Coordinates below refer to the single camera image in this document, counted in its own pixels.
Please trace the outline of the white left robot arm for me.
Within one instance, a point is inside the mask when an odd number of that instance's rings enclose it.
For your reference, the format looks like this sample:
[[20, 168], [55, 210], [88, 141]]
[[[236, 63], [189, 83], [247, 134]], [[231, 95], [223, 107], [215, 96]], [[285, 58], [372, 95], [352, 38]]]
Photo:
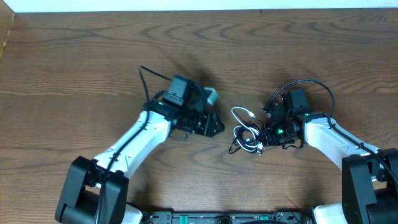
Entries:
[[136, 123], [93, 159], [77, 157], [70, 165], [55, 219], [59, 223], [140, 223], [143, 212], [127, 204], [130, 178], [173, 129], [213, 137], [224, 131], [218, 114], [175, 107], [153, 100]]

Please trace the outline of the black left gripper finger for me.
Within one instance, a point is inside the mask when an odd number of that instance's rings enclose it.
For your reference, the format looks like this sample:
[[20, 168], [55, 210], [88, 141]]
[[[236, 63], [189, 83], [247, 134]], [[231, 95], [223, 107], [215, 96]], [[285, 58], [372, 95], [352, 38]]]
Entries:
[[221, 127], [221, 120], [218, 114], [215, 113], [208, 113], [207, 120], [206, 120], [206, 127], [207, 128], [220, 128]]
[[215, 124], [215, 125], [208, 125], [205, 127], [205, 131], [203, 133], [204, 136], [206, 137], [213, 137], [217, 135], [220, 132], [223, 132], [225, 129], [225, 126], [223, 124]]

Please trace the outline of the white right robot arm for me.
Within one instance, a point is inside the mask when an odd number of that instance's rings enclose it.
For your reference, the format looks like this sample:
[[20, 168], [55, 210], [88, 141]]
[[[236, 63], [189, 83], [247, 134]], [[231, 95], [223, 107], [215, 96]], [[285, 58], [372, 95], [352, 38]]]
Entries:
[[266, 146], [312, 146], [342, 171], [340, 202], [312, 208], [311, 223], [397, 223], [397, 149], [361, 141], [307, 104], [263, 107]]

